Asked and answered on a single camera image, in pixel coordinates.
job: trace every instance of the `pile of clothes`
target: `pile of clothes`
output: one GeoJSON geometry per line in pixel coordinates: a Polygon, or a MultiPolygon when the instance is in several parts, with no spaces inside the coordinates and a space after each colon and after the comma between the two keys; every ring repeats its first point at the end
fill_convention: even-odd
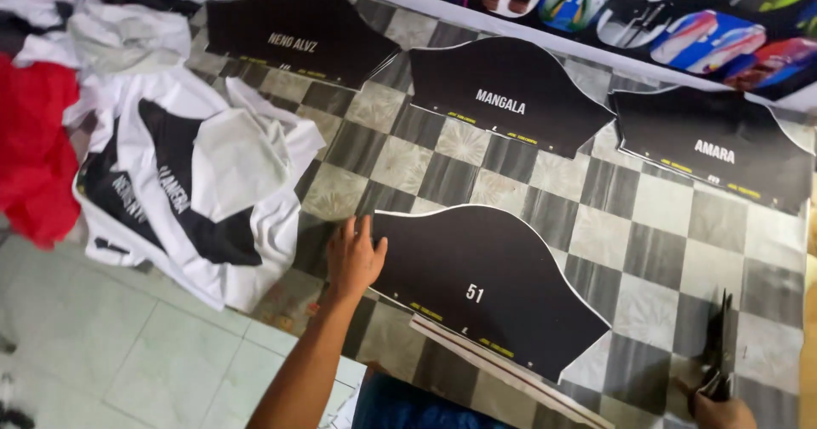
{"type": "Polygon", "coordinates": [[[291,266],[313,121],[185,69],[205,0],[0,0],[0,208],[38,246],[87,222],[86,254],[149,260],[250,311],[291,266]],[[66,128],[96,120],[87,153],[66,128]]]}

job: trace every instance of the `person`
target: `person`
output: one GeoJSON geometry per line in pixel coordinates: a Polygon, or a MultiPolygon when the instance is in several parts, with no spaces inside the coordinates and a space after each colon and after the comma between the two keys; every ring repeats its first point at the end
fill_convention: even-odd
{"type": "MultiPolygon", "coordinates": [[[[247,429],[318,426],[354,309],[377,280],[386,259],[388,239],[383,237],[373,245],[371,224],[369,215],[360,221],[352,216],[329,239],[326,297],[261,398],[247,429]]],[[[377,390],[368,396],[361,392],[353,427],[507,427],[387,375],[375,375],[369,381],[376,382],[377,390]],[[377,406],[389,408],[373,411],[377,406]]],[[[751,410],[741,399],[713,402],[682,382],[678,385],[695,399],[695,421],[701,429],[757,429],[751,410]]]]}

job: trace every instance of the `number 51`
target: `number 51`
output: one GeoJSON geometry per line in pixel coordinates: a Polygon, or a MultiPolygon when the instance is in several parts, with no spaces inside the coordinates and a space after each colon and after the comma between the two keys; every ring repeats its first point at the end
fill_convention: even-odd
{"type": "Polygon", "coordinates": [[[468,291],[465,293],[465,298],[467,298],[469,300],[473,300],[474,296],[476,295],[476,302],[479,303],[480,300],[482,299],[482,292],[484,292],[485,289],[480,288],[477,291],[477,290],[474,290],[475,288],[477,288],[477,287],[474,284],[469,285],[468,286],[468,291]]]}

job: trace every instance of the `checkered tablecloth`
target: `checkered tablecloth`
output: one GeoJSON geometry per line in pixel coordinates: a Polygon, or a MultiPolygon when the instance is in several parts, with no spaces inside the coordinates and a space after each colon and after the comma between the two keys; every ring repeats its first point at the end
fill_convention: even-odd
{"type": "MultiPolygon", "coordinates": [[[[489,35],[380,0],[350,1],[404,49],[489,35]]],[[[613,325],[566,371],[562,392],[622,427],[693,426],[671,377],[700,380],[694,358],[703,349],[711,302],[726,288],[739,310],[732,318],[737,395],[761,426],[797,424],[804,214],[775,212],[620,154],[612,126],[570,161],[416,109],[405,52],[359,93],[207,54],[205,17],[202,10],[191,20],[188,67],[221,91],[225,77],[240,77],[274,105],[314,120],[328,145],[297,186],[295,264],[253,317],[303,331],[327,286],[323,248],[337,220],[376,208],[417,213],[489,204],[536,229],[577,292],[613,325]]],[[[602,103],[611,89],[669,86],[556,54],[602,103]]],[[[813,131],[795,121],[801,115],[778,113],[791,137],[811,149],[813,131]]],[[[399,378],[518,427],[569,426],[411,330],[410,317],[367,294],[343,354],[377,361],[399,378]]]]}

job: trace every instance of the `red fabric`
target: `red fabric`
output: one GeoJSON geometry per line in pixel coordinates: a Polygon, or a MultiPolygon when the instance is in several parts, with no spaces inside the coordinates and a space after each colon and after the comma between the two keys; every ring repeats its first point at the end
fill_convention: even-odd
{"type": "Polygon", "coordinates": [[[55,63],[17,69],[0,54],[0,210],[16,232],[53,248],[74,227],[77,158],[62,112],[79,99],[76,72],[55,63]]]}

